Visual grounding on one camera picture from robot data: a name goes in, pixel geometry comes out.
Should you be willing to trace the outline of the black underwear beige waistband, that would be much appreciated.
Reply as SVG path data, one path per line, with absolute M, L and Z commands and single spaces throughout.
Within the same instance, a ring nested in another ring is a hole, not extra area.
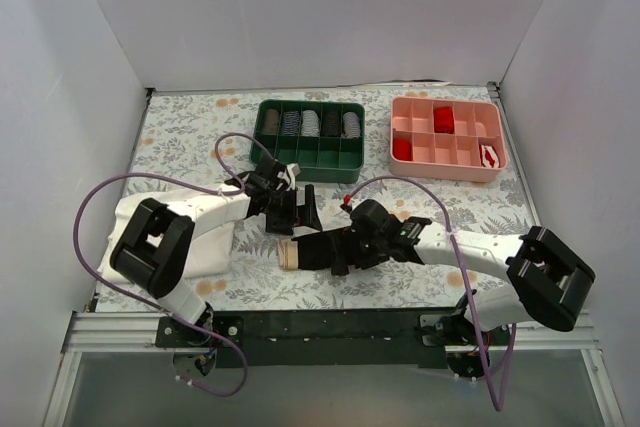
M 338 229 L 280 240 L 277 249 L 279 266 L 286 271 L 330 271 L 336 254 L 354 258 L 353 247 L 337 245 L 335 234 Z

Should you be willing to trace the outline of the pink divided organizer tray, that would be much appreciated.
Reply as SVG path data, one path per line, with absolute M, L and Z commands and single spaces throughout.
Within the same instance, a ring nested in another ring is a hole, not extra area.
M 434 132 L 433 109 L 453 108 L 455 133 Z M 412 160 L 393 157 L 395 138 L 411 141 Z M 481 165 L 479 145 L 493 146 L 498 169 Z M 390 171 L 399 176 L 489 183 L 509 164 L 498 107 L 490 102 L 400 96 L 391 103 Z

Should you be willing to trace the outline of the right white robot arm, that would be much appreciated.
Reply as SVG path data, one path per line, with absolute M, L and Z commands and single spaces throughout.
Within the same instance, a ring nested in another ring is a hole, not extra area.
M 453 318 L 453 334 L 464 344 L 475 344 L 502 325 L 530 320 L 569 332 L 596 278 L 569 246 L 540 226 L 522 235 L 451 233 L 428 218 L 401 221 L 375 200 L 351 209 L 350 220 L 349 226 L 331 233 L 336 274 L 395 260 L 463 265 L 501 280 L 501 286 L 476 293 Z

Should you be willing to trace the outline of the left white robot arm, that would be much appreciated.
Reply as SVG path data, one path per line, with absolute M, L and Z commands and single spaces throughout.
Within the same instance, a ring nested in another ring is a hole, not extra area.
M 267 158 L 203 193 L 174 190 L 131 203 L 117 215 L 109 267 L 182 318 L 178 334 L 188 345 L 203 346 L 212 337 L 213 309 L 183 278 L 187 264 L 228 260 L 235 223 L 261 214 L 277 234 L 321 231 L 314 187 L 306 186 L 304 203 L 297 203 L 298 173 L 295 163 Z

